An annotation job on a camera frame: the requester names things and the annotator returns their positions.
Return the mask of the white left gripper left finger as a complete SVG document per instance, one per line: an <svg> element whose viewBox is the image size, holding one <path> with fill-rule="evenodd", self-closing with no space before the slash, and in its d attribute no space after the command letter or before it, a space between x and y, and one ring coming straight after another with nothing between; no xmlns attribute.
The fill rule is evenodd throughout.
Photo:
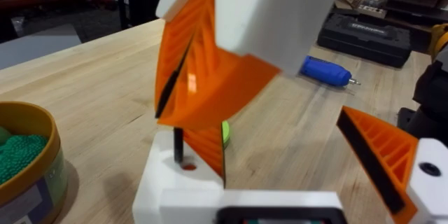
<svg viewBox="0 0 448 224"><path fill-rule="evenodd" d="M223 179L188 145L183 161L174 161L174 132L155 135L132 205L135 223L162 222L160 203L168 189L222 189Z"/></svg>

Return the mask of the white orange left gripper right finger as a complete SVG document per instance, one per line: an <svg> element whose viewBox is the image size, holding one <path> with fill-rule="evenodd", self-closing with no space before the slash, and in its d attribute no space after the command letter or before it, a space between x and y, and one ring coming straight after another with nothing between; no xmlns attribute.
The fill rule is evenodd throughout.
<svg viewBox="0 0 448 224"><path fill-rule="evenodd" d="M343 106L337 127L387 208L387 223L447 222L447 147Z"/></svg>

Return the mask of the finger of the white orange right gripper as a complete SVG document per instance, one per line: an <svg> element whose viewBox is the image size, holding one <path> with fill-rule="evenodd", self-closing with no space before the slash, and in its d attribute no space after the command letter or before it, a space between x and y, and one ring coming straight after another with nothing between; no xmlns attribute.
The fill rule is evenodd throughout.
<svg viewBox="0 0 448 224"><path fill-rule="evenodd" d="M186 106L157 121L183 129L214 127L277 74L296 75L333 2L208 0L186 58Z"/></svg>
<svg viewBox="0 0 448 224"><path fill-rule="evenodd" d="M164 20L155 82L155 117L168 118L186 106L186 58L208 0L160 0L156 15Z"/></svg>

